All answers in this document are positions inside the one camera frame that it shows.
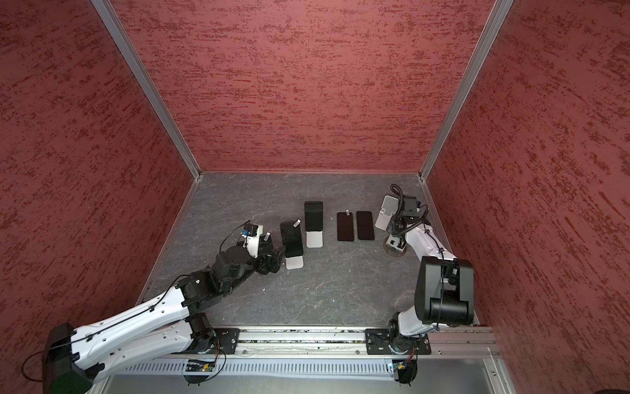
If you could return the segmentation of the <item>white phone stand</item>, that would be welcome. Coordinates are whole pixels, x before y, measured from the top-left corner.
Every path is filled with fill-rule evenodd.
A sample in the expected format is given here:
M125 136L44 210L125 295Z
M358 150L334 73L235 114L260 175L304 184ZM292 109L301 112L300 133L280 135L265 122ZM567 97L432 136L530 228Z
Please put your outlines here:
M399 199L390 195L386 195L382 201L380 212L377 216L375 228L388 231L390 220L395 216L399 207Z
M323 247L323 232L322 231L307 231L306 232L306 247L309 249L318 249Z
M285 266L287 270L302 269L304 265L303 256L287 257L285 259Z

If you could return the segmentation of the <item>grey stand wooden base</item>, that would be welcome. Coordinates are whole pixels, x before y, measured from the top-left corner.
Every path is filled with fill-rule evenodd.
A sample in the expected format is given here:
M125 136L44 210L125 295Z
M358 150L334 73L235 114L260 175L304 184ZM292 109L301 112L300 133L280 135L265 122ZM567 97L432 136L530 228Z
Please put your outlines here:
M405 236L388 236L383 243L384 251L392 257L400 258L407 251L407 241Z

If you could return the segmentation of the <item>black phone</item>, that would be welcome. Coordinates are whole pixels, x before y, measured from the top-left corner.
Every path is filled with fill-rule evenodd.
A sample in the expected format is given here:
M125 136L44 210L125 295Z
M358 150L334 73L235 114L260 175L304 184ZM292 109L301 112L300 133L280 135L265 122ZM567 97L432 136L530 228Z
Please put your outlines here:
M361 241L374 241L374 223L370 211L358 211L356 213L357 238Z
M323 231L323 202L306 201L304 203L304 219L306 232Z
M285 257L287 259L304 255L300 223L301 221L296 219L280 224L282 244L285 247Z

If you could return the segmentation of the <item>silver edged phone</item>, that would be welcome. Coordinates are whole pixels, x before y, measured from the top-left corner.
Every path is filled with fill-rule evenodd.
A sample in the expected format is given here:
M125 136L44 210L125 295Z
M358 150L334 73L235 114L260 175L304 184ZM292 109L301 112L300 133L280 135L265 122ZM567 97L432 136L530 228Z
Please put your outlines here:
M349 211L336 214L337 239L340 242L354 241L354 216Z

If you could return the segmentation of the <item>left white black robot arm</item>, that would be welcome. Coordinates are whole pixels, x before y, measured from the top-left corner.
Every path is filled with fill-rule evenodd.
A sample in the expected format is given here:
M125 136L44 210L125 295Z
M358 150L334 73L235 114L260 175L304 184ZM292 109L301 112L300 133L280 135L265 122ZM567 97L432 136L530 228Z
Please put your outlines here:
M49 332L42 356L45 393L86 393L120 370L187 351L220 351L205 311L253 274L275 274L285 247L249 254L243 246L219 253L215 263L185 274L155 299L79 328L62 323Z

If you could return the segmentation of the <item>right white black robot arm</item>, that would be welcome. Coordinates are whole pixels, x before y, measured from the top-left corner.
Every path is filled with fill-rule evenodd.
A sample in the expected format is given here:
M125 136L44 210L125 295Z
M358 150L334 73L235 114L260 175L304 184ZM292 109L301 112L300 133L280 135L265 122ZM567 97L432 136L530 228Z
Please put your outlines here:
M415 340L443 326L473 324L474 270L469 261L457 258L443 246L420 215L416 216L418 224L409 223L406 232L396 235L395 230L405 224L398 208L397 198L385 196L376 228L388 233L383 248L389 255L400 257L411 250L420 262L413 306L394 314L388 323L391 351L404 354Z

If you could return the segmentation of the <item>white phone stand front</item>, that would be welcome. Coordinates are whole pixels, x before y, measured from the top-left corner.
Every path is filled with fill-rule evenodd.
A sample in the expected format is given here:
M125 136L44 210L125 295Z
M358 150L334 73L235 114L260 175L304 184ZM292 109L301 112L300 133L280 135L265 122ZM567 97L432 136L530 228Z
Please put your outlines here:
M302 269L304 265L303 256L287 257L285 259L285 266L287 270Z

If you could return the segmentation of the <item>black phone on white stand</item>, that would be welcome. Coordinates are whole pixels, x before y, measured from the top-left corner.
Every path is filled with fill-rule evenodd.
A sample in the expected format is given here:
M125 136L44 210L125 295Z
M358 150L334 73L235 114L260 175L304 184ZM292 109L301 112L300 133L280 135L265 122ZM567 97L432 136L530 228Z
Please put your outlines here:
M285 247L285 257L287 259L304 255L300 223L301 221L296 219L280 224L282 244Z

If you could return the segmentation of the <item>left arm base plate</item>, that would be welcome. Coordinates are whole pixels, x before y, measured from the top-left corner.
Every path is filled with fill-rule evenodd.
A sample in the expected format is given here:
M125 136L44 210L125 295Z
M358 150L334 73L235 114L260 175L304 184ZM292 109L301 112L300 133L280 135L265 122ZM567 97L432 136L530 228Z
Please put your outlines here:
M239 328L214 328L208 351L213 354L223 352L228 356L234 355L240 334Z

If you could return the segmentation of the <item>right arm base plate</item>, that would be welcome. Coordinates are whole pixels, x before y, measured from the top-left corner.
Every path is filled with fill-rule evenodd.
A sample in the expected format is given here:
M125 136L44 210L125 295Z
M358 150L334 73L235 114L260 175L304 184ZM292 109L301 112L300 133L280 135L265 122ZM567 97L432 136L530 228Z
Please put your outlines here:
M391 335L385 328L369 328L364 333L367 353L371 356L427 356L431 354L431 345L427 336L410 338L399 334Z

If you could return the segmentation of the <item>aluminium frame rail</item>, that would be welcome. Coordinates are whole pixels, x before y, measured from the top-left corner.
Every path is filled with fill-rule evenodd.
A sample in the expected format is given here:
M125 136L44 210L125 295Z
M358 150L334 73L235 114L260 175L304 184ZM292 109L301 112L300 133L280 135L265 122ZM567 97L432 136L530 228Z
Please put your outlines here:
M368 353L364 327L240 326L236 359L375 359ZM503 357L489 327L443 328L428 333L429 354L420 359L500 359Z

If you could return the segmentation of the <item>right corner aluminium post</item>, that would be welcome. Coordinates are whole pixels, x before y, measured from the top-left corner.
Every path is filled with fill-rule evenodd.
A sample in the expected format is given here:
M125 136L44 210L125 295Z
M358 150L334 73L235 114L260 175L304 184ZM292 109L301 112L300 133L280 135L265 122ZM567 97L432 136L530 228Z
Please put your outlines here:
M495 43L500 29L505 22L505 18L507 18L513 4L513 0L495 1L487 18L487 22L482 29L482 33L480 34L477 44L469 59L468 65L465 68L464 74L459 82L454 98L451 101L451 105L446 112L446 116L441 123L441 127L439 128L436 138L431 145L428 156L426 157L419 172L419 180L421 183L427 182L429 174L434 167L449 134L451 133L459 113L463 108L475 81L477 80L479 72L487 59L492 45Z

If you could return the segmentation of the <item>corner aluminium post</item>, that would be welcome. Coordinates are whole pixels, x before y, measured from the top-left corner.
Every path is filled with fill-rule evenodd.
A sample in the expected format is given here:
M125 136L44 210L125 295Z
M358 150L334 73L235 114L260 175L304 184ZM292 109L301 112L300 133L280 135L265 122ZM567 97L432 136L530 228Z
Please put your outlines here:
M451 105L446 112L446 116L441 123L441 127L439 128L436 138L431 145L428 156L426 157L419 172L419 180L421 183L427 182L429 174L434 167L449 134L451 133L459 113L463 108L475 81L477 80L479 72L487 59L492 45L495 43L500 29L505 22L505 18L507 18L513 4L513 0L495 1L487 18L487 22L482 29L482 33L480 34L477 44L469 59L468 65L465 68L464 74L459 82L454 98L451 101Z
M140 56L134 48L131 39L128 34L126 34L126 31L121 24L112 3L106 0L92 0L91 3L98 13L99 18L105 25L108 33L113 38L129 69L131 69L134 77L139 83L140 88L143 90L144 95L149 100L149 103L153 107L158 119L171 138L172 143L180 154L180 157L188 167L193 179L196 182L199 182L202 178L201 167L193 156L188 144L185 142L184 136L182 136L179 127L170 114L167 105L158 91L158 88L152 81L149 72L140 59Z

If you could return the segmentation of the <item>left corner aluminium post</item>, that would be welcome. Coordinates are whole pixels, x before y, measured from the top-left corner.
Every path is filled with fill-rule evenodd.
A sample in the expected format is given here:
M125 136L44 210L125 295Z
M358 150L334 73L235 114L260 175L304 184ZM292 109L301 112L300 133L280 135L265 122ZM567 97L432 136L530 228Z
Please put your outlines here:
M99 18L105 25L108 33L113 38L129 69L131 69L134 77L139 83L140 88L143 90L144 95L149 100L149 103L153 107L158 119L171 138L172 143L180 154L180 157L188 167L193 179L196 182L199 182L202 178L201 167L193 156L188 144L185 142L184 136L182 136L179 127L170 114L167 105L158 91L158 88L152 81L149 72L140 59L140 56L134 48L131 39L128 34L126 34L126 31L121 24L112 3L106 0L92 0L91 3L98 13Z

